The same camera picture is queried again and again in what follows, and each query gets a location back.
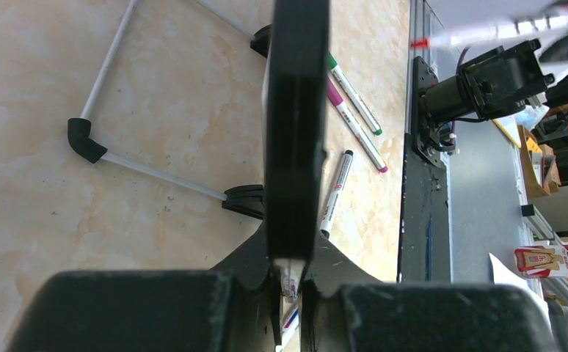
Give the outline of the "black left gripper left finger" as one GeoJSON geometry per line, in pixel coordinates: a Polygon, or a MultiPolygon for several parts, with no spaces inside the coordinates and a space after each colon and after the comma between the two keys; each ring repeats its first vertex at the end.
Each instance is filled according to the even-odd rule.
{"type": "Polygon", "coordinates": [[[208,270],[64,271],[26,309],[9,351],[273,351],[280,311],[257,230],[208,270]]]}

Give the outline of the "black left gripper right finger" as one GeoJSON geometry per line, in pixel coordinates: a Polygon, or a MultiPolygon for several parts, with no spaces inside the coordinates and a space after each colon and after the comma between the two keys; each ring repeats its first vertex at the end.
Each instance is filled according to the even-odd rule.
{"type": "Polygon", "coordinates": [[[301,292],[303,351],[554,351],[547,318],[509,285],[386,283],[322,234],[301,292]]]}

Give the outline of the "white whiteboard black frame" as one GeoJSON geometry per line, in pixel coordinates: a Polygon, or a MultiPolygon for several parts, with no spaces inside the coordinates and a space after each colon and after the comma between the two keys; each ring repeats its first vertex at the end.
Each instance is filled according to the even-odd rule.
{"type": "Polygon", "coordinates": [[[79,117],[68,120],[68,143],[91,164],[105,162],[218,199],[224,209],[261,221],[257,231],[218,263],[265,269],[307,267],[321,189],[327,93],[330,3],[276,1],[272,22],[251,36],[250,47],[266,61],[263,113],[262,185],[219,192],[111,153],[91,137],[91,112],[130,24],[132,1],[120,22],[79,117]]]}

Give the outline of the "red whiteboard marker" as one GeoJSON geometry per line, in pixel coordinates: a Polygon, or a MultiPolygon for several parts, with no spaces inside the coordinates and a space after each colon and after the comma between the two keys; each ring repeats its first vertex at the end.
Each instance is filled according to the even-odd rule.
{"type": "Polygon", "coordinates": [[[450,29],[414,40],[409,47],[411,49],[453,48],[532,39],[566,32],[568,32],[568,13],[543,15],[450,29]]]}

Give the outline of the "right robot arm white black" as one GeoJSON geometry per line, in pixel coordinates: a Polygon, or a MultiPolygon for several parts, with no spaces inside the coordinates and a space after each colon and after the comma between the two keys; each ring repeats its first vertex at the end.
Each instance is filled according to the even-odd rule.
{"type": "Polygon", "coordinates": [[[454,148],[441,139],[449,122],[468,114],[479,121],[516,114],[526,101],[544,92],[555,81],[544,74],[536,58],[539,40],[526,40],[511,48],[498,46],[456,67],[453,76],[438,81],[424,60],[413,60],[412,134],[417,149],[447,152],[454,148]]]}

